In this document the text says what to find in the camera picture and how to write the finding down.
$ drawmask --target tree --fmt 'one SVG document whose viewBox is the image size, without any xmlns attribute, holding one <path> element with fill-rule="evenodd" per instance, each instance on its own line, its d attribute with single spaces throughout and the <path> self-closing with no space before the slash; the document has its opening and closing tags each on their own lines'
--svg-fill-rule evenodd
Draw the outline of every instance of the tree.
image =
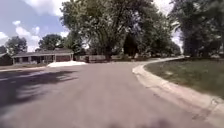
<svg viewBox="0 0 224 128">
<path fill-rule="evenodd" d="M 63 3 L 62 24 L 88 40 L 95 52 L 110 58 L 127 33 L 134 33 L 136 42 L 153 35 L 159 14 L 152 0 L 71 0 Z"/>
<path fill-rule="evenodd" d="M 129 33 L 124 42 L 124 54 L 128 54 L 134 58 L 135 54 L 138 53 L 138 45 L 134 39 L 134 35 Z"/>
<path fill-rule="evenodd" d="M 174 0 L 170 17 L 182 31 L 184 53 L 209 57 L 224 46 L 224 3 L 220 0 Z"/>
<path fill-rule="evenodd" d="M 39 41 L 41 50 L 55 50 L 56 48 L 63 48 L 62 37 L 57 34 L 48 34 Z"/>
<path fill-rule="evenodd" d="M 82 39 L 77 32 L 70 31 L 63 41 L 64 46 L 71 49 L 74 52 L 74 55 L 85 55 L 85 50 L 82 47 Z"/>
<path fill-rule="evenodd" d="M 3 53 L 7 53 L 7 49 L 5 48 L 5 46 L 0 46 L 0 54 L 3 54 Z"/>
<path fill-rule="evenodd" d="M 15 55 L 21 52 L 27 52 L 27 43 L 25 38 L 18 36 L 9 39 L 6 44 L 6 49 L 10 55 Z"/>
</svg>

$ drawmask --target brown roof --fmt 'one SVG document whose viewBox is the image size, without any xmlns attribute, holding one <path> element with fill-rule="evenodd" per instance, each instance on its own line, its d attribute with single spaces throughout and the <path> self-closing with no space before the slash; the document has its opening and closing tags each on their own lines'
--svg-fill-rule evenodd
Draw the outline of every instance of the brown roof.
<svg viewBox="0 0 224 128">
<path fill-rule="evenodd" d="M 73 54 L 72 50 L 48 50 L 39 52 L 24 52 L 13 56 L 16 57 L 29 57 L 29 56 L 46 56 L 46 55 L 62 55 L 62 54 Z"/>
</svg>

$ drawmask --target asphalt road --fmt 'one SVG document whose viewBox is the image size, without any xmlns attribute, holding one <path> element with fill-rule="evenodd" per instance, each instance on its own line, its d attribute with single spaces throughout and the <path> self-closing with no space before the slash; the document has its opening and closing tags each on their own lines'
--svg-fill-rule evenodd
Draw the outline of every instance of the asphalt road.
<svg viewBox="0 0 224 128">
<path fill-rule="evenodd" d="M 144 88 L 140 63 L 0 73 L 0 128 L 212 128 Z"/>
</svg>

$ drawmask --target concrete curb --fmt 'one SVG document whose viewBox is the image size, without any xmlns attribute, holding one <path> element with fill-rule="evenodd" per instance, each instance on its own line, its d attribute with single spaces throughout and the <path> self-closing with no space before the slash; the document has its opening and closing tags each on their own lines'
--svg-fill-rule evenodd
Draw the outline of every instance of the concrete curb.
<svg viewBox="0 0 224 128">
<path fill-rule="evenodd" d="M 181 58 L 160 59 L 151 61 L 148 64 Z M 194 114 L 195 116 L 192 119 L 205 120 L 218 128 L 223 128 L 224 101 L 222 99 L 171 83 L 146 71 L 144 66 L 140 65 L 132 70 L 142 85 L 153 91 L 156 95 Z"/>
</svg>

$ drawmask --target lawn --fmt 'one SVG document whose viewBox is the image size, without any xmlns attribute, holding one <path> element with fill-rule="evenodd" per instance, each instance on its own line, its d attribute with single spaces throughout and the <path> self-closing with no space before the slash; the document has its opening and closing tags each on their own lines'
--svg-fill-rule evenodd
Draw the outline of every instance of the lawn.
<svg viewBox="0 0 224 128">
<path fill-rule="evenodd" d="M 145 68 L 176 84 L 224 99 L 224 61 L 170 61 Z"/>
<path fill-rule="evenodd" d="M 12 65 L 12 66 L 0 66 L 0 70 L 35 68 L 35 67 L 43 67 L 46 65 L 47 64 L 23 64 L 23 65 Z"/>
</svg>

